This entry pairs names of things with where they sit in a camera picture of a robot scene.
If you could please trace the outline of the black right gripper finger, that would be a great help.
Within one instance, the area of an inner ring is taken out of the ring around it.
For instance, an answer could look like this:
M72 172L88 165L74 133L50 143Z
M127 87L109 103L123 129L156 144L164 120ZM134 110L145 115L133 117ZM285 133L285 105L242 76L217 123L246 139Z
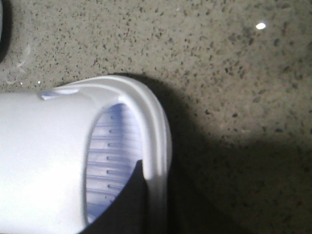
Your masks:
M142 234L147 215L147 184L143 177L142 160L125 188L110 207L83 234Z

